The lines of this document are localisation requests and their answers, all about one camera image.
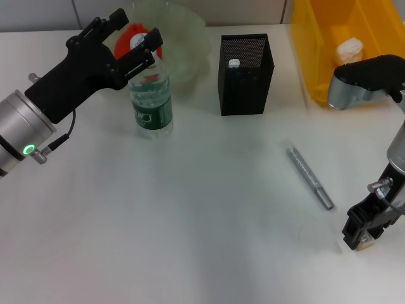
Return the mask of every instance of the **gray wall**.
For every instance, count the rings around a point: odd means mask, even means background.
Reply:
[[[392,2],[397,7],[397,10],[401,15],[402,20],[405,20],[405,0],[392,0]]]
[[[284,23],[291,18],[294,0],[174,0],[202,16],[208,25]],[[131,0],[75,0],[82,25],[107,16]],[[405,19],[405,0],[393,0]],[[0,32],[78,29],[72,0],[1,0]]]

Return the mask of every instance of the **yellow plastic bin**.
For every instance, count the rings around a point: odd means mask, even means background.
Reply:
[[[306,87],[320,105],[327,105],[335,51],[346,40],[363,42],[363,59],[405,57],[405,27],[391,0],[295,0],[291,32]]]

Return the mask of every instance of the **robotic arm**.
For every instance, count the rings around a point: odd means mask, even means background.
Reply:
[[[151,52],[163,44],[154,28],[139,44],[118,60],[103,41],[128,23],[123,9],[109,20],[96,18],[80,34],[66,42],[66,58],[42,78],[30,75],[33,86],[24,94],[15,91],[0,102],[0,178],[31,155],[39,163],[69,138],[65,134],[42,151],[59,123],[93,93],[104,88],[123,89],[128,80],[154,63]]]
[[[390,96],[405,113],[405,60],[384,55],[336,68],[330,83],[328,103],[346,110],[378,102]],[[352,250],[378,239],[384,229],[405,214],[405,124],[390,145],[389,164],[379,181],[368,185],[370,194],[347,212],[342,231]]]

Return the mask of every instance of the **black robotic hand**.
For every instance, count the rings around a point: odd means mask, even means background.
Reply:
[[[127,23],[121,8],[108,21],[94,19],[66,42],[66,58],[27,89],[26,97],[57,124],[96,91],[123,89],[129,79],[154,63],[151,52],[163,44],[159,30],[154,28],[142,44],[116,60],[103,41]]]

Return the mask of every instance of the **silver cylindrical joint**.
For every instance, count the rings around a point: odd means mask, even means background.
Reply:
[[[0,176],[7,174],[56,132],[51,121],[20,91],[0,102]]]
[[[390,164],[405,175],[405,124],[401,126],[387,151]]]

